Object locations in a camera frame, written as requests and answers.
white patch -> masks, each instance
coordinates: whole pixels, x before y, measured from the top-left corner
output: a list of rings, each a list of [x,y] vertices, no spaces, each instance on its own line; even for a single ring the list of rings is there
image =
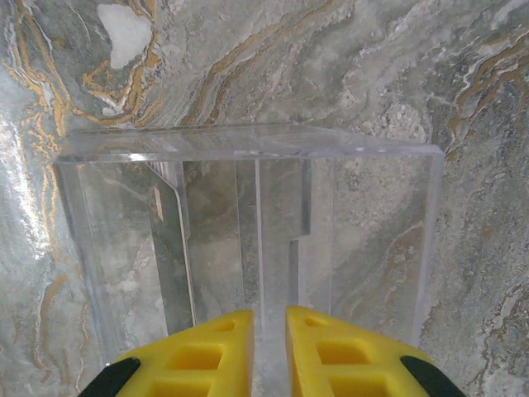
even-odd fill
[[[525,395],[524,379],[509,374],[507,364],[494,363],[493,370],[484,377],[484,395]]]
[[[418,143],[426,142],[427,134],[421,125],[421,115],[409,105],[394,103],[379,120],[375,125],[371,122],[365,122],[363,126],[373,135],[377,135],[377,131],[383,130],[386,131],[385,136],[387,138]]]
[[[114,117],[114,116],[117,116],[119,113],[114,110],[113,108],[107,108],[107,107],[104,107],[103,109],[101,109],[101,113],[103,114],[103,116],[105,117]]]
[[[99,4],[98,16],[112,42],[110,66],[121,69],[147,47],[152,37],[150,22],[138,17],[130,7]]]
[[[44,93],[44,100],[46,101],[46,105],[48,105],[48,109],[51,109],[51,100],[55,97],[53,94],[53,90],[51,89],[50,83],[43,82],[41,83],[42,92]]]
[[[120,281],[117,284],[117,289],[123,292],[132,292],[136,291],[140,287],[140,283],[133,279],[133,275],[129,275],[129,278],[126,280]]]
[[[493,20],[490,22],[490,28],[498,29],[500,24],[507,21],[508,15],[511,11],[516,10],[517,8],[523,6],[526,3],[527,0],[511,0],[510,2],[505,4],[499,9],[498,12],[496,12],[496,15],[494,15]]]
[[[169,11],[172,14],[177,14],[185,4],[184,0],[173,0],[171,2],[167,2],[167,6],[169,7]]]
[[[509,46],[511,46],[510,38],[493,44],[483,44],[478,48],[478,54],[480,54],[481,56],[493,56],[496,55],[498,52],[505,50]]]
[[[24,8],[30,13],[30,15],[33,15],[33,10],[31,10],[31,8],[35,6],[35,0],[23,0],[22,4],[24,5]]]

transparent plastic stand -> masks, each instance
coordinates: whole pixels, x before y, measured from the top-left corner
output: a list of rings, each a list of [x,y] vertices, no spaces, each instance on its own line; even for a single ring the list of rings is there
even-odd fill
[[[442,166],[298,124],[72,135],[56,170],[103,360],[253,309],[253,395],[288,395],[290,304],[417,344]]]

stone texture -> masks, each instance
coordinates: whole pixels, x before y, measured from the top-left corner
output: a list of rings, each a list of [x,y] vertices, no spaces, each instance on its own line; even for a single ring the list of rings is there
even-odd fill
[[[121,69],[100,3],[0,4],[1,396],[98,369],[52,168],[67,132],[275,120],[445,151],[422,347],[468,395],[529,395],[527,1],[115,1],[152,32]]]

rectangular hole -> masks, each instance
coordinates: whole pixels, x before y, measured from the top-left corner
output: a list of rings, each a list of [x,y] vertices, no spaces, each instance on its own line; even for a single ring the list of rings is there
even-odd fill
[[[334,397],[390,397],[386,382],[382,376],[365,378],[331,377],[329,378]]]
[[[365,353],[351,342],[320,342],[317,353],[323,365],[369,364]]]
[[[232,331],[233,328],[235,328],[235,321],[230,320],[230,321],[226,321],[225,323],[222,323],[221,325],[217,326],[215,328],[215,331],[217,331],[217,332],[229,332],[229,331]]]
[[[211,386],[207,381],[161,381],[155,383],[149,397],[207,397]]]
[[[168,370],[216,370],[222,358],[218,345],[185,345],[171,358]]]

